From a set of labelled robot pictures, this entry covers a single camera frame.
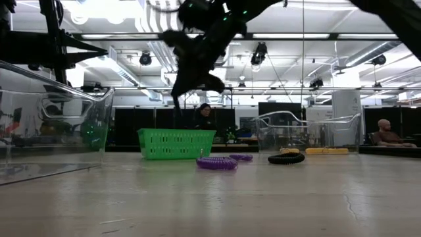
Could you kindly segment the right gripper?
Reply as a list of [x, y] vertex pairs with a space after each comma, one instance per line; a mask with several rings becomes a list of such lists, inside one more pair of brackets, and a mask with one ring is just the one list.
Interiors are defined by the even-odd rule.
[[[250, 21], [248, 1], [179, 1], [164, 13], [176, 13], [181, 30], [166, 30], [162, 39], [174, 49], [178, 60], [176, 81], [171, 96], [174, 99], [200, 85], [200, 76], [213, 70], [228, 44], [236, 35], [247, 34]], [[225, 84], [212, 74], [205, 76], [205, 91], [223, 93]]]

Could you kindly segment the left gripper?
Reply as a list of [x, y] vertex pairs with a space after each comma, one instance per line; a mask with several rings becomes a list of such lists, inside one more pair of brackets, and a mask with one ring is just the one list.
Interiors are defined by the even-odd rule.
[[[57, 82], [67, 84], [66, 70], [86, 59], [108, 55], [106, 49], [84, 43], [61, 28], [64, 8], [59, 0], [39, 0], [40, 12], [45, 16], [53, 70]], [[86, 52], [67, 53], [67, 47], [83, 49]]]

